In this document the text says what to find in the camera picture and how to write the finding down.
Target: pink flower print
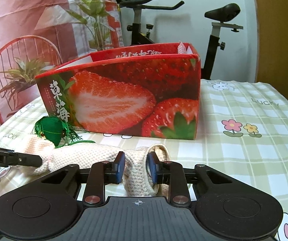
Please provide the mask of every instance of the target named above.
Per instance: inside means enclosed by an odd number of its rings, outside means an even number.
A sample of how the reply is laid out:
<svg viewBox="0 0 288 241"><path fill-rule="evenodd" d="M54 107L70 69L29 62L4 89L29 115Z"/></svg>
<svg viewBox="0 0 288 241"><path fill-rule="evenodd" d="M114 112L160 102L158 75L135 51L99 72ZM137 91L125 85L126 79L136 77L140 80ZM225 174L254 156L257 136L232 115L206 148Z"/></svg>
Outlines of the pink flower print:
<svg viewBox="0 0 288 241"><path fill-rule="evenodd" d="M243 136L243 133L239 132L241 131L241 127L243 126L242 123L236 122L233 119L229 119L228 121L227 120L222 121L222 124L224 125L224 129L226 129L225 131L223 131L223 133L226 136L229 136L229 137L242 137Z"/></svg>
<svg viewBox="0 0 288 241"><path fill-rule="evenodd" d="M222 121L222 124L224 125L224 129L226 130L235 130L236 132L241 131L242 123L236 122L233 119L229 119L228 121L224 120Z"/></svg>

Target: strawberry box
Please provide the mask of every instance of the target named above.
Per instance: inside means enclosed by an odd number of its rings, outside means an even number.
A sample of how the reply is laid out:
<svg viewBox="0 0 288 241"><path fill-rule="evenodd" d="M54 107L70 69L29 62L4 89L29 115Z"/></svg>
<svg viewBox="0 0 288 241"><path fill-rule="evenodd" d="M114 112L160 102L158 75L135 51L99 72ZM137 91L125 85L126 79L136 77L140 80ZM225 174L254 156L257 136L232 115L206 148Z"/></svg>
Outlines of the strawberry box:
<svg viewBox="0 0 288 241"><path fill-rule="evenodd" d="M36 76L49 115L76 130L194 139L200 57L189 43L98 51Z"/></svg>

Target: beige knitted fabric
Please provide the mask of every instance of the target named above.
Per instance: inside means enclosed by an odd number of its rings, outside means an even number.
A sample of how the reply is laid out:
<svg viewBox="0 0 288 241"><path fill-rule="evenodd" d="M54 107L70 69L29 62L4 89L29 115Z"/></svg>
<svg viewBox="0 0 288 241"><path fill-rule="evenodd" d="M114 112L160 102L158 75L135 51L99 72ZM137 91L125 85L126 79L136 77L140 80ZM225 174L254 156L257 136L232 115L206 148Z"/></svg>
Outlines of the beige knitted fabric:
<svg viewBox="0 0 288 241"><path fill-rule="evenodd" d="M163 144L137 149L100 145L96 143L78 143L72 146L55 148L55 145L37 135L27 135L16 152L35 154L42 158L39 168L20 166L23 173L40 175L47 171L53 172L69 164L78 164L81 169L90 168L92 164L103 160L113 161L119 151L125 152L124 187L131 197L154 196L159 185L153 185L149 169L146 166L147 155L155 151L160 161L171 160L169 152ZM162 194L167 196L168 188L162 187Z"/></svg>

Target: green plant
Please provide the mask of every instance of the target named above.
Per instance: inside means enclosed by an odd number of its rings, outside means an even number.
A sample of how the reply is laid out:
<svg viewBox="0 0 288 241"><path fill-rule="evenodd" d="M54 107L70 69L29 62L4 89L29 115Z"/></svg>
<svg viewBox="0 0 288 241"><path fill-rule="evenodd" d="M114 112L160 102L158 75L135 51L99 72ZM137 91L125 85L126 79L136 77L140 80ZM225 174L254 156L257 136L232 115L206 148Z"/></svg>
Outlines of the green plant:
<svg viewBox="0 0 288 241"><path fill-rule="evenodd" d="M26 57L26 62L14 57L17 64L17 69L9 69L0 71L0 73L8 74L6 79L10 80L8 84L0 90L0 94L4 92L2 98L8 95L11 99L18 92L24 91L36 84L35 76L45 72L45 67L49 66L49 62L43 62L40 59L29 60Z"/></svg>
<svg viewBox="0 0 288 241"><path fill-rule="evenodd" d="M78 20L77 24L84 25L90 31L93 39L88 41L88 45L91 49L97 51L105 50L105 41L110 36L110 31L115 31L103 21L104 17L109 16L106 11L106 1L78 0L77 6L83 12L83 15L73 10L66 10L68 14Z"/></svg>

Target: chair backrest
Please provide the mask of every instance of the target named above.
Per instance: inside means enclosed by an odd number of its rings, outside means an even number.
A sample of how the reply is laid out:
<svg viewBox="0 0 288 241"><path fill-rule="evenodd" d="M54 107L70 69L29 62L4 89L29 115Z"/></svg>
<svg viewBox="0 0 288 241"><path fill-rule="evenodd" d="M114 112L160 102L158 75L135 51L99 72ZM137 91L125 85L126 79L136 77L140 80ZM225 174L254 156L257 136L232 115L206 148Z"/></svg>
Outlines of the chair backrest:
<svg viewBox="0 0 288 241"><path fill-rule="evenodd" d="M0 91L11 81L5 71L18 69L15 58L26 62L26 59L39 59L49 62L50 66L62 64L62 58L57 47L44 37L28 35L16 38L0 49ZM28 104L25 99L19 99L17 93L10 89L0 93L0 124L8 118L9 114L14 114L21 105Z"/></svg>

